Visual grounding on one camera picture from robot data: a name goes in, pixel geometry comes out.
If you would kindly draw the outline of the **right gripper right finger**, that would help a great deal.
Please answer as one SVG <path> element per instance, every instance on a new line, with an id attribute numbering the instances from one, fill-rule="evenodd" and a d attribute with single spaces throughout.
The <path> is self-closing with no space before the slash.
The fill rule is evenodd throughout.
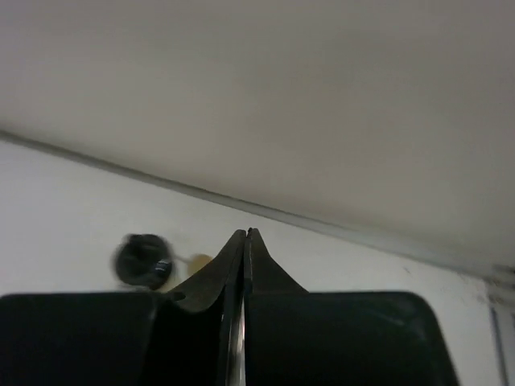
<path id="1" fill-rule="evenodd" d="M 243 252 L 249 385 L 456 385 L 430 305 L 406 291 L 312 293 L 248 231 Z"/>

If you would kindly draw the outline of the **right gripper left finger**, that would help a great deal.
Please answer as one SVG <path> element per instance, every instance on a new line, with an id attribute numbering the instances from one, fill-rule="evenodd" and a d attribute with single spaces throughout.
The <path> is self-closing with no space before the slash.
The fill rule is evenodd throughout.
<path id="1" fill-rule="evenodd" d="M 4 385 L 224 385 L 245 232 L 174 289 L 1 299 Z"/>

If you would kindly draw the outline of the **black knob lid jar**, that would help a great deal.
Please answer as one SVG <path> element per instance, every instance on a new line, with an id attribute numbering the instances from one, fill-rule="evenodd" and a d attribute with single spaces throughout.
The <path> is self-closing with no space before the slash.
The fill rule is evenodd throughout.
<path id="1" fill-rule="evenodd" d="M 116 277 L 125 285 L 161 289 L 175 271 L 168 242 L 155 234 L 128 234 L 112 257 Z"/>

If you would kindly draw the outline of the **aluminium rail on right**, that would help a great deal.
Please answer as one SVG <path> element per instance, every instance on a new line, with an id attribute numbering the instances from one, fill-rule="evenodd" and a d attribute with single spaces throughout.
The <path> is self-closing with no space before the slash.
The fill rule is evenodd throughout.
<path id="1" fill-rule="evenodd" d="M 492 332 L 496 343 L 496 356 L 501 384 L 514 386 L 514 313 L 501 308 L 490 308 Z"/>

